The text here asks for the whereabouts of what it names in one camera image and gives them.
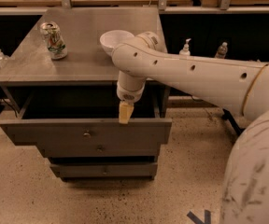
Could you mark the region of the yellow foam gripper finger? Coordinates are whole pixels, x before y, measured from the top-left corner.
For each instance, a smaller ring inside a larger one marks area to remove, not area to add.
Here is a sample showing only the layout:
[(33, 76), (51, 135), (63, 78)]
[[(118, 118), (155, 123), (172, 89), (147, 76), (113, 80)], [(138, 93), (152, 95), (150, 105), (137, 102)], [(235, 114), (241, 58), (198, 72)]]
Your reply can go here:
[(133, 114), (134, 105), (124, 101), (120, 101), (119, 106), (119, 123), (127, 124)]

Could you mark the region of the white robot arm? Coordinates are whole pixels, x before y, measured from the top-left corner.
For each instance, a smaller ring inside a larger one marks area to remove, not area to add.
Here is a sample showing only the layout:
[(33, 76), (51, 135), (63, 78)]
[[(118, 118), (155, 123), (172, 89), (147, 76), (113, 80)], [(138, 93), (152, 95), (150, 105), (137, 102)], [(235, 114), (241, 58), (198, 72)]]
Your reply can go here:
[(148, 78), (249, 120), (229, 156), (219, 224), (269, 224), (269, 63), (168, 54), (152, 32), (118, 44), (117, 94), (139, 100)]

